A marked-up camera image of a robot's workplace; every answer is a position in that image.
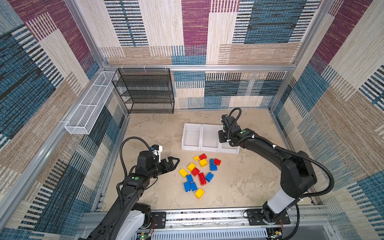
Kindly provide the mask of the red lego top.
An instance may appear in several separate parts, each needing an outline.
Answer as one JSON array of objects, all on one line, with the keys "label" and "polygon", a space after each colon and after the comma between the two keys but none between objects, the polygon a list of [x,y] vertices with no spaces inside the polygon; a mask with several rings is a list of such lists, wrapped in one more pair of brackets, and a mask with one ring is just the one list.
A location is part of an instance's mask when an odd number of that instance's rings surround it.
[{"label": "red lego top", "polygon": [[199,160],[204,160],[207,159],[207,156],[205,154],[202,154],[199,156]]}]

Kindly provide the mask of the long red lego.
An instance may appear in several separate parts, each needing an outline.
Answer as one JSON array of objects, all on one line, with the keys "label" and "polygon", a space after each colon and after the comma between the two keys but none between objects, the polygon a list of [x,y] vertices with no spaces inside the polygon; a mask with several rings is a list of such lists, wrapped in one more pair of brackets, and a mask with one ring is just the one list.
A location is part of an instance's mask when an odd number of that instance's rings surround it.
[{"label": "long red lego", "polygon": [[207,184],[204,173],[199,173],[198,177],[199,177],[199,181],[200,181],[201,186],[204,186]]}]

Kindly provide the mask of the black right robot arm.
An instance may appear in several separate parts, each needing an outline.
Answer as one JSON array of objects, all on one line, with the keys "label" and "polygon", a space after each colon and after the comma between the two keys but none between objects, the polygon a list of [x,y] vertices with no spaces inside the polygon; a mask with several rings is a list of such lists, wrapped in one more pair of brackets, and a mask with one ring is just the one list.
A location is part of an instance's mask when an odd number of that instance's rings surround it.
[{"label": "black right robot arm", "polygon": [[[218,132],[220,143],[230,147],[241,147],[252,151],[275,165],[281,171],[280,189],[267,202],[260,212],[267,225],[273,225],[286,213],[286,209],[297,204],[299,200],[328,194],[335,186],[332,173],[321,163],[309,158],[303,152],[284,149],[250,129],[241,129],[237,121],[239,116],[232,113],[221,118],[222,129]],[[320,168],[329,179],[328,186],[315,193],[309,189],[317,183],[313,166]]]}]

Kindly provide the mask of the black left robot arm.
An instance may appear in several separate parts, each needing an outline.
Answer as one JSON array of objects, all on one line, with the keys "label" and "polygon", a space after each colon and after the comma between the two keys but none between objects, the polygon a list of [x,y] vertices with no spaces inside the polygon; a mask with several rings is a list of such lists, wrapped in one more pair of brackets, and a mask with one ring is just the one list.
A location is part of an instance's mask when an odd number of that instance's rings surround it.
[{"label": "black left robot arm", "polygon": [[[138,155],[137,165],[127,170],[123,159],[123,147],[130,140],[138,140],[147,148]],[[139,137],[129,137],[120,146],[120,160],[124,170],[124,180],[116,185],[118,197],[96,228],[86,240],[150,240],[156,229],[151,206],[139,203],[151,179],[174,171],[179,158],[161,159],[161,146],[149,146]]]}]

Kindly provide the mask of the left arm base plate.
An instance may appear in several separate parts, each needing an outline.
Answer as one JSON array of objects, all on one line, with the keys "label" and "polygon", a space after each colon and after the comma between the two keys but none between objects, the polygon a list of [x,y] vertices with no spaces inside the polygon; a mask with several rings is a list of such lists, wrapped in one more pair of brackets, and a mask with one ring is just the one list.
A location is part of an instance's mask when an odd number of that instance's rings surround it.
[{"label": "left arm base plate", "polygon": [[152,212],[149,221],[140,227],[141,230],[157,230],[166,227],[167,213],[166,212]]}]

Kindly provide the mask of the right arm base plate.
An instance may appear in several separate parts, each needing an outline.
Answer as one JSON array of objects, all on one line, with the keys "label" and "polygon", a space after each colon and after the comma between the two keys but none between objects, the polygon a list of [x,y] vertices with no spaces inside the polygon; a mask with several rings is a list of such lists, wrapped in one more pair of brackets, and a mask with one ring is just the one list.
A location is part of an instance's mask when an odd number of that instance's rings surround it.
[{"label": "right arm base plate", "polygon": [[250,226],[264,226],[264,225],[289,225],[291,223],[289,215],[286,210],[279,214],[275,214],[270,210],[247,209],[245,210],[244,217],[248,219]]}]

